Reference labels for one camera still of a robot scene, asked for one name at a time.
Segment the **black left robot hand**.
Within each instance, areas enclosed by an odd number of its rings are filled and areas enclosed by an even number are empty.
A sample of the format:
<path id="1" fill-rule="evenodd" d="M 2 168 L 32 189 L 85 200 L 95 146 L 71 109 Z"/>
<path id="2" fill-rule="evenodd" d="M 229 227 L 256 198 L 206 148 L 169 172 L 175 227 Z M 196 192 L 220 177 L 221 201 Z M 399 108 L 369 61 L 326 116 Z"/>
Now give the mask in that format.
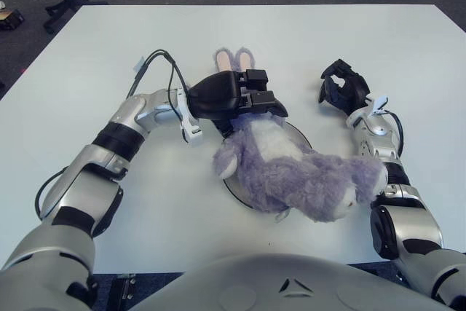
<path id="1" fill-rule="evenodd" d="M 286 108 L 267 83 L 264 70 L 221 71 L 189 88 L 188 107 L 193 117 L 212 121 L 223 138 L 228 138 L 234 132 L 231 121 L 241 114 L 269 112 L 287 117 Z"/>

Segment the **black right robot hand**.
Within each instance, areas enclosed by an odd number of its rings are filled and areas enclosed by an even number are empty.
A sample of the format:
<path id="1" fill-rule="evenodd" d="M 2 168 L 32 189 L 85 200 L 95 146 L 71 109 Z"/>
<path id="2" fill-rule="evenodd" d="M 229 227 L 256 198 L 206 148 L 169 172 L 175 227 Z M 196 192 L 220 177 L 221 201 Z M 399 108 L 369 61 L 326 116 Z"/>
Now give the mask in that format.
<path id="1" fill-rule="evenodd" d="M 366 97 L 371 91 L 365 79 L 342 59 L 327 67 L 320 78 L 323 83 L 318 103 L 326 101 L 347 116 L 368 105 Z"/>

